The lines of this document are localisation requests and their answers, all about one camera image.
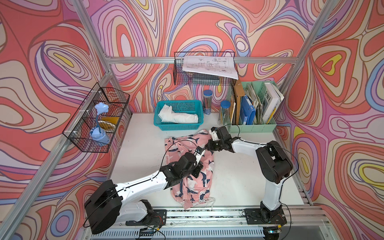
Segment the pink shark print shorts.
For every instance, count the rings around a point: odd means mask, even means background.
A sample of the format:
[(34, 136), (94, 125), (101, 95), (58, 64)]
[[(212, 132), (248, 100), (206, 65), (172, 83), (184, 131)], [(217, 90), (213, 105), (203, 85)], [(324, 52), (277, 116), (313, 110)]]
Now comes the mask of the pink shark print shorts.
[[(196, 147), (204, 147), (210, 139), (211, 135), (205, 129), (194, 135), (165, 139), (165, 150), (167, 151), (165, 163), (169, 164), (178, 161), (185, 153), (193, 153)], [(171, 187), (173, 198), (185, 210), (216, 201), (215, 198), (210, 197), (215, 168), (213, 152), (205, 151), (200, 162), (203, 164), (203, 168), (197, 178), (188, 176), (181, 180), (179, 184)]]

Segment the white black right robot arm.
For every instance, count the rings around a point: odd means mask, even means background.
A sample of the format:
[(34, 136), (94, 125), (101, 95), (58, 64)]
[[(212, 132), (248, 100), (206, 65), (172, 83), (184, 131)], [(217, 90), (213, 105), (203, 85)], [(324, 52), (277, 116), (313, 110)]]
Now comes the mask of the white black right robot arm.
[(290, 177), (293, 164), (279, 143), (253, 143), (240, 137), (232, 137), (224, 126), (212, 127), (209, 134), (212, 139), (205, 149), (212, 152), (241, 153), (257, 158), (266, 179), (265, 194), (260, 204), (260, 218), (264, 223), (271, 223), (274, 217), (282, 215), (282, 188), (284, 181)]

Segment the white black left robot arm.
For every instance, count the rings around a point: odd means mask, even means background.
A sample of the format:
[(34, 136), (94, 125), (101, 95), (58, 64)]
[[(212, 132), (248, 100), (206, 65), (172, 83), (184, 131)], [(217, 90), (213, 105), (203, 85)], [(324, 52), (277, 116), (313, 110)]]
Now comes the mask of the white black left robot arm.
[(85, 203), (85, 222), (92, 234), (100, 234), (115, 223), (151, 222), (155, 212), (144, 197), (169, 189), (188, 176), (198, 177), (203, 168), (200, 160), (204, 154), (205, 150), (198, 147), (194, 153), (185, 153), (177, 162), (162, 166), (144, 178), (119, 184), (112, 180), (103, 182)]

